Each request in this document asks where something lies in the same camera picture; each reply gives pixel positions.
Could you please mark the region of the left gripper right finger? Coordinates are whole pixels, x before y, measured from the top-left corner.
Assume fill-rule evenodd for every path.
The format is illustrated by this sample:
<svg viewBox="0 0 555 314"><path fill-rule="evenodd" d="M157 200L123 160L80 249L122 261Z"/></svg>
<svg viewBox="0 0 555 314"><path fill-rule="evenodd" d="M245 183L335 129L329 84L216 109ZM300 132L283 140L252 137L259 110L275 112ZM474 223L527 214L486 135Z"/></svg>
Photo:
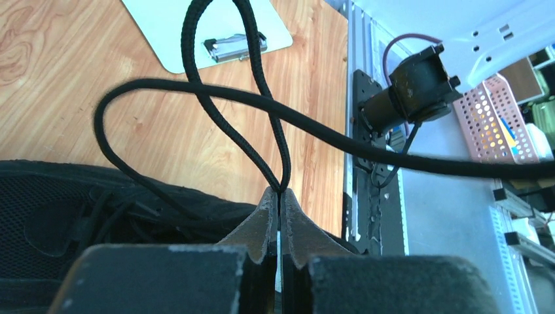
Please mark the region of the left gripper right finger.
<svg viewBox="0 0 555 314"><path fill-rule="evenodd" d="M498 313L479 270L454 256L355 254L281 195L284 313Z"/></svg>

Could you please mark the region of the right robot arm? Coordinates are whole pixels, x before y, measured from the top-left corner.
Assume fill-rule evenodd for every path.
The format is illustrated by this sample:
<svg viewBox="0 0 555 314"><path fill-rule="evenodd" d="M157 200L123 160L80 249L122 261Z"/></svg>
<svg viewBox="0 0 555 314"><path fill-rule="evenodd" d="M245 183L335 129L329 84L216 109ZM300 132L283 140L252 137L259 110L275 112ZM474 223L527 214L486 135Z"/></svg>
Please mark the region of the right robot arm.
<svg viewBox="0 0 555 314"><path fill-rule="evenodd" d="M365 101L376 132L435 120L496 72L554 42L553 1L378 1L378 20L438 43L404 59Z"/></svg>

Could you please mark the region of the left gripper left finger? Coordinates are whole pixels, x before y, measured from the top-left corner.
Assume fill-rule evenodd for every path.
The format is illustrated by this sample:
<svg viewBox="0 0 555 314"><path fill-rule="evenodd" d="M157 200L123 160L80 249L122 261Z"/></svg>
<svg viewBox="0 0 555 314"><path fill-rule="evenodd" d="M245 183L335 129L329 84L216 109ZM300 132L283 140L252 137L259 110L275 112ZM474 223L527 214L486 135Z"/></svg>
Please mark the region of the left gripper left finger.
<svg viewBox="0 0 555 314"><path fill-rule="evenodd" d="M271 313L278 197L212 245L104 244L72 265L51 313Z"/></svg>

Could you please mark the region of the black sneaker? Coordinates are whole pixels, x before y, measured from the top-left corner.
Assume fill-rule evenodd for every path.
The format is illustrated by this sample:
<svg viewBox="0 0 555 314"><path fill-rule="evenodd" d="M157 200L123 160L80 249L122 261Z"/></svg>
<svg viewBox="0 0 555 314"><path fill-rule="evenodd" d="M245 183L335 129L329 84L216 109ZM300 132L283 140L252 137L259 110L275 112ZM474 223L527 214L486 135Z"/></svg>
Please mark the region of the black sneaker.
<svg viewBox="0 0 555 314"><path fill-rule="evenodd" d="M281 194L277 194L277 250ZM97 166L1 162L1 312L49 311L94 245L212 245L257 205Z"/></svg>

